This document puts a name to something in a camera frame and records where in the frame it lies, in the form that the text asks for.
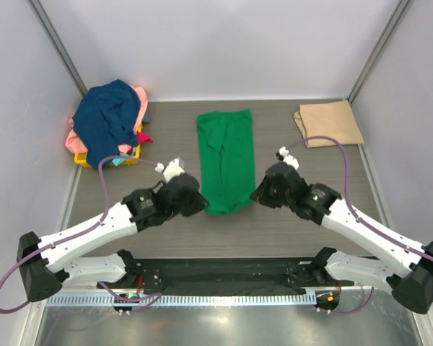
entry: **gray table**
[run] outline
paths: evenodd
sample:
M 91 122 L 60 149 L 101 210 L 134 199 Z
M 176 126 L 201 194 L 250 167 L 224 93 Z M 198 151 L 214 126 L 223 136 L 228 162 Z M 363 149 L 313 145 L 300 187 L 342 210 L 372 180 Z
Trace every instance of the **gray table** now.
M 234 101 L 151 103 L 152 122 L 144 126 L 154 143 L 143 145 L 144 159 L 167 162 L 176 156 L 186 170 L 201 177 L 196 118 L 212 110 L 250 109 L 253 115 L 256 178 L 276 162 L 274 153 L 281 146 L 301 139 L 293 120 L 300 103 L 306 101 Z M 350 158 L 351 197 L 356 207 L 378 218 L 375 202 L 359 150 L 347 146 Z M 307 182 L 322 182 L 343 192 L 343 159 L 336 147 L 292 152 L 299 160 L 300 174 Z M 107 169 L 106 178 L 112 201 L 118 201 L 136 188 L 152 187 L 158 173 L 145 164 Z M 84 169 L 74 201 L 70 224 L 74 225 L 102 212 L 104 200 L 97 172 Z M 200 213 L 192 218 L 177 217 L 159 228 L 142 231 L 106 244 L 91 254 L 107 255 L 127 249 L 136 257 L 259 257 L 313 256 L 322 247 L 336 247 L 350 254 L 367 254 L 341 235 L 300 220 L 289 210 L 271 210 L 251 205 L 232 216 Z

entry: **pile of clothes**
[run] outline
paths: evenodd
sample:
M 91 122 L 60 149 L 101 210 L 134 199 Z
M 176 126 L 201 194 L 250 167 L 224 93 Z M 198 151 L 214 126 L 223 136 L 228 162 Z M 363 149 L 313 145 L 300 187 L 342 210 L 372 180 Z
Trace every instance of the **pile of clothes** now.
M 69 121 L 67 149 L 73 154 L 87 153 L 92 167 L 107 156 L 134 155 L 138 144 L 152 142 L 138 133 L 147 104 L 142 87 L 133 88 L 121 80 L 91 88 Z

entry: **white wall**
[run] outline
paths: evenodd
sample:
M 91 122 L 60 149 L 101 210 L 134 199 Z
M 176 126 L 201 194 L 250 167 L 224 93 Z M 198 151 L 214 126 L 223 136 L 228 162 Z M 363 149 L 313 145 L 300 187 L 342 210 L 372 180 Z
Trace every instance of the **white wall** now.
M 397 0 L 42 0 L 88 87 L 152 100 L 348 97 Z
M 414 1 L 354 110 L 391 223 L 433 240 L 433 0 Z
M 0 277 L 16 260 L 19 237 L 53 233 L 74 164 L 64 148 L 80 95 L 26 1 L 0 1 Z M 19 274 L 1 294 L 25 299 Z M 25 311 L 0 315 L 0 346 L 16 345 Z

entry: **clothing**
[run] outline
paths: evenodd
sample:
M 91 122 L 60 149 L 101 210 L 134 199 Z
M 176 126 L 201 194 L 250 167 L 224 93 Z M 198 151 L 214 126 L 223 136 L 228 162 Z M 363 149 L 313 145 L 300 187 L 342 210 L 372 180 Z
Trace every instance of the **clothing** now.
M 252 203 L 250 194 L 255 191 L 252 124 L 249 110 L 198 116 L 202 195 L 210 202 L 207 213 L 229 215 Z
M 88 164 L 97 167 L 106 156 L 118 155 L 120 144 L 138 145 L 132 129 L 139 108 L 138 95 L 121 80 L 87 92 L 73 119 L 74 131 L 88 149 Z
M 136 133 L 139 126 L 143 122 L 143 119 L 146 117 L 148 99 L 147 99 L 146 92 L 144 91 L 144 89 L 141 86 L 135 87 L 134 90 L 135 90 L 136 94 L 138 95 L 140 103 L 141 103 L 141 106 L 140 106 L 139 112 L 138 112 L 138 117 L 136 119 L 135 126 L 133 128 L 133 132 Z M 72 117 L 69 120 L 69 125 L 71 126 L 71 128 L 74 127 L 74 121 L 73 121 Z M 72 152 L 73 154 L 86 153 L 87 152 L 87 147 L 83 144 L 82 140 L 79 138 L 79 136 L 75 133 L 74 130 L 71 130 L 71 132 L 67 136 L 66 148 L 70 152 Z M 121 144 L 118 146 L 118 150 L 122 154 L 127 153 L 130 148 L 132 148 L 132 147 L 127 145 L 127 144 Z
M 300 111 L 294 114 L 294 120 L 303 138 L 328 136 L 343 145 L 364 143 L 353 111 L 346 100 L 319 105 L 300 105 Z M 305 145 L 308 148 L 335 146 L 333 142 L 325 139 L 308 141 Z
M 142 143 L 152 143 L 153 142 L 152 138 L 149 137 L 146 133 L 138 132 L 136 134 L 136 136 L 138 136 L 138 142 L 140 144 L 142 144 Z

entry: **black mount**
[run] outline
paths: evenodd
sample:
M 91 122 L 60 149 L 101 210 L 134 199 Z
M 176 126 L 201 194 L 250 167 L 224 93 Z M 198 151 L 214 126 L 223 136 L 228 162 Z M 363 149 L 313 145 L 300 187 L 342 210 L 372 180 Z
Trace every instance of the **black mount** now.
M 433 241 L 425 247 L 425 253 L 433 257 Z M 433 262 L 422 257 L 411 269 L 411 274 L 405 278 L 393 275 L 387 282 L 399 304 L 418 314 L 426 314 L 433 303 Z
M 21 236 L 19 238 L 17 262 L 37 250 L 38 243 L 40 243 L 40 239 L 34 232 Z M 121 250 L 117 254 L 125 264 L 126 274 L 115 285 L 119 288 L 127 288 L 137 278 L 139 269 L 130 252 Z M 47 264 L 47 259 L 43 259 L 38 254 L 19 267 L 19 273 L 21 274 L 28 301 L 42 301 L 43 299 L 50 298 L 62 289 L 63 282 L 69 277 L 69 274 L 64 270 L 56 273 L 51 272 L 46 267 Z
M 270 208 L 288 207 L 299 218 L 320 225 L 324 215 L 331 213 L 332 203 L 341 196 L 323 184 L 308 185 L 294 167 L 278 162 L 268 168 L 250 198 Z
M 203 211 L 210 203 L 199 192 L 198 181 L 188 173 L 159 182 L 151 189 L 134 190 L 122 199 L 136 223 L 138 231 L 162 225 L 176 215 L 192 216 Z

